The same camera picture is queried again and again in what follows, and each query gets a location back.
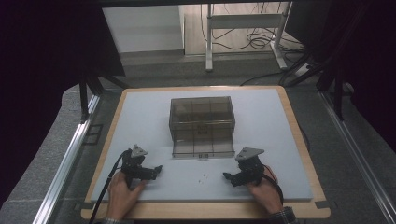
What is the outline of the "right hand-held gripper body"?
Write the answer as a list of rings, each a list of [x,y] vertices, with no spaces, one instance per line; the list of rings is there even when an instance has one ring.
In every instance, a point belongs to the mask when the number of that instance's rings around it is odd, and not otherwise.
[[[263,164],[259,156],[264,152],[263,149],[244,147],[236,156],[240,172],[232,175],[233,180],[240,181],[242,185],[247,183],[259,184],[262,180]]]

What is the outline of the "person's left hand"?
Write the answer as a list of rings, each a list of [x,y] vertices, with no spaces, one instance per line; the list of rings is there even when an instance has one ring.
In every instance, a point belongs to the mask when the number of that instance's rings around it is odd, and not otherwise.
[[[122,221],[122,219],[134,208],[139,196],[146,186],[146,181],[140,181],[134,189],[129,189],[126,183],[126,175],[117,172],[111,179],[107,189],[109,203],[106,211],[106,219]]]

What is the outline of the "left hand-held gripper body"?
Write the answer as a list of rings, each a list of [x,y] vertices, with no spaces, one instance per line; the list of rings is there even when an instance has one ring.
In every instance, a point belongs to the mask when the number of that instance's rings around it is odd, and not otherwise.
[[[147,151],[138,145],[134,145],[123,152],[121,171],[126,175],[128,187],[131,187],[134,179],[147,180],[148,176],[156,175],[154,169],[142,166],[147,154]]]

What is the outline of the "person's right hand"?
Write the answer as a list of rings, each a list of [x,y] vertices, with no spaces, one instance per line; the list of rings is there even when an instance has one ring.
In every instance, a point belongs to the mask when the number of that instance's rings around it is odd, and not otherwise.
[[[247,189],[268,215],[284,210],[278,191],[269,180],[263,178],[259,185],[248,183]]]

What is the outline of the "white foam mat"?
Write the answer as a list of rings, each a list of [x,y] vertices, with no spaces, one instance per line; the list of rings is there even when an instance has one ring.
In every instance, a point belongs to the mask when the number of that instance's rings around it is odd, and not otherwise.
[[[291,132],[277,89],[226,91],[127,91],[121,103],[115,129],[109,133],[106,160],[96,181],[91,201],[96,201],[108,174],[120,154],[139,145],[147,151],[143,165],[161,165],[157,179],[148,182],[142,202],[249,201],[248,190],[233,187],[225,173],[239,171],[233,158],[175,159],[169,129],[171,100],[184,97],[229,96],[235,115],[233,145],[260,148],[262,163],[269,165],[278,179],[284,199],[308,201],[313,198],[299,150]]]

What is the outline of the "transparent brown drawer box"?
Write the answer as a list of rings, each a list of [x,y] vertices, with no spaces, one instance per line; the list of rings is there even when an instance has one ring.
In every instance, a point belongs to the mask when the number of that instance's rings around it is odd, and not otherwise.
[[[230,96],[174,98],[169,117],[172,155],[177,159],[232,157],[234,126]]]

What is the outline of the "black metal stand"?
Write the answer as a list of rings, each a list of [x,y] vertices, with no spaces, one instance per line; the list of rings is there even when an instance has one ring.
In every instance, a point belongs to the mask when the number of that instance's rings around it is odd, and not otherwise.
[[[292,4],[287,31],[304,45],[304,55],[279,80],[283,87],[294,87],[318,75],[318,91],[334,87],[333,104],[342,114],[343,84],[347,81],[347,57],[356,42],[356,30],[370,0],[297,0]],[[312,68],[297,77],[305,63]]]
[[[87,89],[90,89],[94,96],[100,96],[104,87],[102,86],[99,78],[102,77],[107,81],[121,87],[122,89],[129,89],[130,85],[122,82],[121,80],[105,73],[99,73],[98,75],[81,73],[79,75],[79,94],[80,94],[80,107],[81,107],[81,119],[80,123],[83,124],[88,120],[89,117],[89,102]]]

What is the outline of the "white cabinet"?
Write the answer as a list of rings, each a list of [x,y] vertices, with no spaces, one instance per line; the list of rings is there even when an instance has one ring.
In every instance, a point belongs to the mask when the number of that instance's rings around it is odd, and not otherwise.
[[[180,6],[106,7],[103,12],[119,53],[184,49]]]

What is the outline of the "white metal desk frame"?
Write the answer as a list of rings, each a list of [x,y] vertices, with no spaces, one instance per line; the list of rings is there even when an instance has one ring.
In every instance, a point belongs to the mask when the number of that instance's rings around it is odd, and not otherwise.
[[[270,39],[269,45],[281,70],[286,70],[279,48],[280,39],[283,35],[287,19],[289,16],[291,2],[288,2],[279,13],[259,13],[259,14],[231,14],[214,15],[212,5],[207,5],[206,14],[206,46],[205,46],[205,70],[213,70],[213,44],[212,31],[218,29],[247,29],[247,28],[268,28],[274,29],[276,33]]]

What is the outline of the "aluminium rail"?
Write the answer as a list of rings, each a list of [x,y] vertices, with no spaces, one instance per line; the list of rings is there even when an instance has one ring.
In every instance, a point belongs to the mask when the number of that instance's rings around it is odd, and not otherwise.
[[[83,123],[80,123],[73,137],[68,145],[64,157],[58,167],[58,170],[49,186],[46,196],[40,205],[35,219],[32,224],[48,224],[50,216],[52,215],[55,205],[61,195],[64,188],[64,183],[70,173],[73,163],[78,155],[79,149],[82,145],[83,139],[88,131],[88,128],[92,121],[93,113],[100,101],[100,96],[93,95],[88,103],[88,118]]]
[[[382,183],[376,177],[368,161],[364,158],[360,147],[348,129],[346,123],[336,114],[331,97],[323,92],[320,92],[318,95],[322,99],[323,104],[325,105],[332,119],[332,122],[345,142],[349,154],[360,171],[365,184],[371,191],[375,202],[381,210],[385,220],[388,224],[396,224],[396,205],[389,197],[389,194],[385,190]]]

